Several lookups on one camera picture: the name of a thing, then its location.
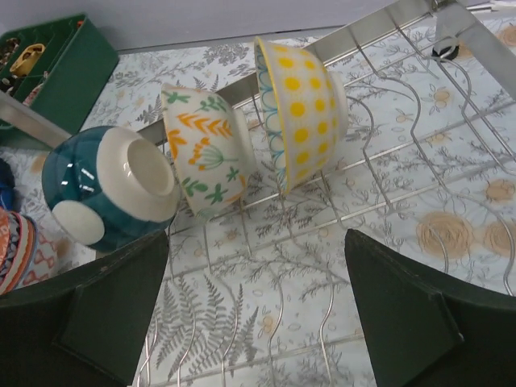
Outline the blue white patterned bowl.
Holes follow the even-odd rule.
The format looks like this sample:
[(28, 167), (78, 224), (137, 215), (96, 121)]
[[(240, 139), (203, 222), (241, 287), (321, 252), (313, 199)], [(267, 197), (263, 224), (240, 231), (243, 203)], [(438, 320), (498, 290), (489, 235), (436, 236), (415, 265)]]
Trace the blue white patterned bowl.
[(54, 277), (58, 269), (56, 238), (32, 218), (15, 213), (21, 230), (15, 256), (3, 277), (1, 293)]

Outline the green patterned plate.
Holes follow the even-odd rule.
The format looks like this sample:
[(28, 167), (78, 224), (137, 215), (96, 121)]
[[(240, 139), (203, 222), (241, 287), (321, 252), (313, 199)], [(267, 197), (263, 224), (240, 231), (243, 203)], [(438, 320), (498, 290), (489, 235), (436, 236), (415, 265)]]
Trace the green patterned plate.
[(343, 82), (304, 48), (254, 40), (263, 124), (282, 194), (329, 162), (348, 129)]

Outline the orange flower patterned plate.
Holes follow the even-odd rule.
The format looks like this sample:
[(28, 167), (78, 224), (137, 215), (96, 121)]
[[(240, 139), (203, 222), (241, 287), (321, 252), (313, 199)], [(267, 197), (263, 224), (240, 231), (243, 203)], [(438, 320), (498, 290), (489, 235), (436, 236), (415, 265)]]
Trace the orange flower patterned plate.
[(164, 129), (193, 214), (209, 220), (238, 201), (256, 169), (248, 123), (215, 92), (164, 83)]

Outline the red diamond patterned bowl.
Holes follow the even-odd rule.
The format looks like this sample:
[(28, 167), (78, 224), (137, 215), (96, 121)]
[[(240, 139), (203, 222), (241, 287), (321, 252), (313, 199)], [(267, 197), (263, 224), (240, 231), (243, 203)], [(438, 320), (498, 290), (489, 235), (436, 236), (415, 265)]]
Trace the red diamond patterned bowl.
[(19, 287), (27, 267), (29, 234), (27, 222), (14, 211), (1, 217), (1, 294)]

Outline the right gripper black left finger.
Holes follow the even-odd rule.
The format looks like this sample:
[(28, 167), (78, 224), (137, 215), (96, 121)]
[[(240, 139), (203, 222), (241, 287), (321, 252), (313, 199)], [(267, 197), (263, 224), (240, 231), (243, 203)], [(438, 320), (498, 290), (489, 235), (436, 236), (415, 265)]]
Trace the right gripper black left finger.
[(1, 296), (3, 386), (129, 386), (169, 253), (163, 231)]

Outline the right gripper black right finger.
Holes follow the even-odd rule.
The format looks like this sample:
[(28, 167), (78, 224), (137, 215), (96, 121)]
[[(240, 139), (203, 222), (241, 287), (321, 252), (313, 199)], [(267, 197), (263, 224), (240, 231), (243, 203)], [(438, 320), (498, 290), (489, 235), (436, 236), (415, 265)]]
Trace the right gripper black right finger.
[(515, 299), (459, 280), (361, 231), (345, 257), (379, 386), (513, 386)]

